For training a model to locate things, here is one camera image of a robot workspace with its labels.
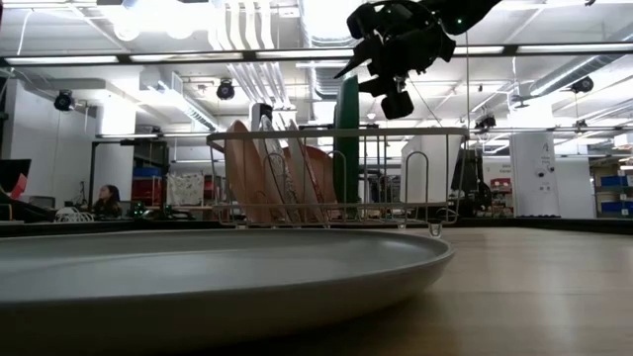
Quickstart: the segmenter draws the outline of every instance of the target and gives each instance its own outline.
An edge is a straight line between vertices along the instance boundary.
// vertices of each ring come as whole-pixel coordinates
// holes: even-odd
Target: table
[[[339,325],[189,355],[631,354],[632,236],[446,228],[443,238],[457,255],[415,299]]]

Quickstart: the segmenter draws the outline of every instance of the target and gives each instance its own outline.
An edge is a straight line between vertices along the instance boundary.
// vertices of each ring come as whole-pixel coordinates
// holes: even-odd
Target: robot
[[[413,103],[405,91],[408,72],[424,72],[437,57],[450,61],[455,42],[479,23],[501,0],[392,0],[366,3],[347,19],[351,36],[361,42],[336,75],[339,78],[368,59],[373,79],[359,90],[386,95],[381,106],[387,119],[405,117]]]

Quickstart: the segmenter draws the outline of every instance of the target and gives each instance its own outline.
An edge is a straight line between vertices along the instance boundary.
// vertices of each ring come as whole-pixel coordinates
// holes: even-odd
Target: plate rim
[[[349,284],[354,282],[359,282],[367,279],[380,279],[386,278],[395,275],[401,275],[413,272],[415,270],[430,267],[436,264],[448,263],[453,256],[455,255],[456,249],[453,245],[439,238],[431,238],[427,236],[421,235],[412,235],[408,233],[401,232],[393,232],[393,231],[372,231],[372,230],[352,230],[352,229],[341,229],[341,228],[330,228],[332,231],[345,231],[345,233],[352,235],[361,235],[362,237],[367,237],[371,235],[371,238],[380,238],[383,237],[394,237],[397,236],[400,239],[411,241],[412,243],[419,243],[421,240],[426,242],[441,244],[445,247],[445,250],[436,256],[433,256],[430,259],[419,261],[416,263],[410,263],[407,265],[402,265],[397,268],[392,269],[383,269],[377,270],[376,272],[372,272],[369,274],[362,274],[358,276],[348,276],[348,277],[339,277],[339,278],[331,278],[325,280],[311,280],[311,281],[302,281],[302,282],[290,282],[290,283],[280,283],[268,286],[257,286],[257,287],[246,287],[246,288],[230,288],[230,289],[222,289],[222,290],[205,290],[205,291],[183,291],[183,292],[166,292],[166,293],[154,293],[154,294],[135,294],[128,296],[94,296],[94,297],[79,297],[79,298],[59,298],[59,299],[40,299],[40,300],[0,300],[0,310],[5,308],[10,308],[11,306],[42,306],[42,305],[54,305],[54,304],[69,304],[69,303],[115,303],[115,302],[123,302],[123,301],[136,301],[136,300],[145,300],[147,302],[150,301],[160,301],[160,300],[169,300],[169,299],[185,299],[185,298],[197,298],[203,297],[207,295],[213,296],[225,296],[232,294],[251,294],[251,293],[262,293],[267,291],[283,291],[287,289],[295,289],[295,288],[310,288],[310,287],[318,287],[319,285],[335,285],[335,284]],[[103,234],[123,234],[129,232],[143,232],[143,233],[152,233],[152,232],[173,232],[182,230],[147,230],[147,231],[118,231],[114,233],[105,232],[105,233],[97,233],[97,236],[102,236]],[[188,230],[187,232],[205,232],[210,231],[209,229],[202,230]],[[268,229],[268,228],[251,228],[251,229],[226,229],[223,232],[227,233],[245,233],[246,231],[255,231],[255,232],[247,232],[255,234],[257,231],[269,231],[268,233],[284,231],[284,229]],[[293,229],[285,230],[287,233],[290,231],[294,231]],[[322,228],[305,228],[302,231],[318,231],[323,232]],[[37,240],[37,239],[52,239],[52,238],[80,238],[81,236],[92,235],[92,234],[78,234],[78,235],[48,235],[48,236],[29,236],[29,237],[8,237],[4,239],[0,239],[0,248],[3,242],[10,242],[16,240]]]

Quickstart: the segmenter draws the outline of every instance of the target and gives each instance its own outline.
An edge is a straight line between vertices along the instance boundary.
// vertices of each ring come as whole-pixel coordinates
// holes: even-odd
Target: person
[[[121,216],[120,201],[119,188],[105,185],[99,191],[99,201],[93,207],[93,213],[106,218],[119,218]]]

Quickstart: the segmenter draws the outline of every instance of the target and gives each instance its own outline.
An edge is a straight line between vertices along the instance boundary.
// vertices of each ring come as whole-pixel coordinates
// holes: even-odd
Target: blue bin
[[[603,213],[622,213],[622,209],[626,208],[633,213],[633,202],[602,202]]]
[[[132,173],[134,177],[160,177],[160,168],[154,167],[136,167]]]
[[[628,182],[626,177],[607,176],[600,178],[600,185],[602,187],[626,187],[628,186]]]

